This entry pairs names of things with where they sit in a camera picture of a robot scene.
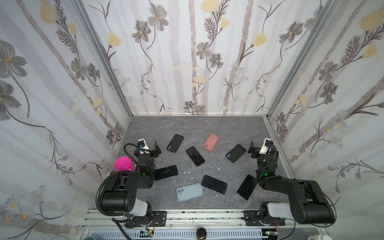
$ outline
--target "vent grille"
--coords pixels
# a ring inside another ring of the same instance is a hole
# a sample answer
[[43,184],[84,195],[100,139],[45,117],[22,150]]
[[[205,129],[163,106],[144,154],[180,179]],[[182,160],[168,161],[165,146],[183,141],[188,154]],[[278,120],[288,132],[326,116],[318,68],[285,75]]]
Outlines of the vent grille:
[[[125,230],[131,239],[183,239],[195,240],[196,229],[158,229],[152,238],[139,237],[140,230]],[[120,230],[93,230],[91,236],[103,240],[126,240]],[[256,239],[268,238],[262,235],[261,229],[207,229],[208,239]]]

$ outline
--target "pink cup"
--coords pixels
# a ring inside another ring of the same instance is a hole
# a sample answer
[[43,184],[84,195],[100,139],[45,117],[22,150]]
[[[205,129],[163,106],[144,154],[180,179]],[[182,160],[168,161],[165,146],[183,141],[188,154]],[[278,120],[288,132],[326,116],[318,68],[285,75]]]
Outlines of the pink cup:
[[121,170],[134,170],[133,164],[129,157],[119,157],[114,164],[114,167],[117,171]]

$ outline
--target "light blue phone case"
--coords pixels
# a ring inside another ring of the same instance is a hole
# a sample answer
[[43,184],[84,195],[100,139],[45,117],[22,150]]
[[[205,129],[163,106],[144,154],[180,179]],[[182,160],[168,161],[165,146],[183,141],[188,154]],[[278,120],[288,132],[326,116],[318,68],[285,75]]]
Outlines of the light blue phone case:
[[200,183],[179,187],[176,189],[177,200],[179,202],[201,197],[204,195],[203,188]]

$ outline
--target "mobile phone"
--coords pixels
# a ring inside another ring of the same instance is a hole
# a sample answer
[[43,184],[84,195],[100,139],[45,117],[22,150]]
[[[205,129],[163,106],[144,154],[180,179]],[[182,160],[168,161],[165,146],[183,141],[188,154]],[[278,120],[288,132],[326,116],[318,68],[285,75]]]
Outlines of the mobile phone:
[[225,156],[228,158],[229,161],[236,162],[245,152],[246,149],[240,144],[238,144],[234,148],[232,148],[232,150],[229,151]]
[[244,182],[241,184],[239,189],[237,190],[237,194],[243,197],[245,200],[248,200],[251,196],[253,190],[257,185],[256,178],[251,175],[247,175]]
[[216,178],[212,178],[208,175],[204,176],[201,185],[221,194],[225,194],[227,191],[227,184],[225,182],[222,182]]
[[200,155],[200,153],[197,151],[195,147],[190,147],[185,151],[188,156],[192,159],[196,167],[200,166],[201,164],[205,163],[204,158]]
[[211,133],[209,135],[209,137],[207,138],[207,140],[205,141],[205,143],[203,144],[203,148],[207,149],[208,151],[213,151],[214,150],[214,147],[216,146],[217,144],[217,141],[220,137],[217,136],[216,134],[214,133]]
[[201,197],[204,195],[203,188],[200,183],[188,185],[185,187],[179,187],[176,189],[177,200],[179,202],[187,201],[195,197]]
[[171,152],[176,152],[179,149],[180,144],[183,140],[183,136],[175,134],[175,136],[173,136],[172,140],[168,144],[167,150]]
[[173,177],[178,175],[179,172],[177,171],[177,166],[173,165],[170,167],[164,167],[160,169],[155,170],[155,180],[161,180],[168,177]]

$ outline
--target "black knob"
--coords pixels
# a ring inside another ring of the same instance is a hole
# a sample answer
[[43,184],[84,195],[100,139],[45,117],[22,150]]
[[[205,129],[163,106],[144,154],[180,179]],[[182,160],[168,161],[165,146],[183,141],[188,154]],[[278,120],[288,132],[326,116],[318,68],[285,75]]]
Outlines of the black knob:
[[197,230],[197,233],[196,233],[196,235],[197,235],[197,239],[200,239],[200,240],[205,240],[205,239],[207,239],[207,231],[205,230],[205,228],[199,228],[198,230]]

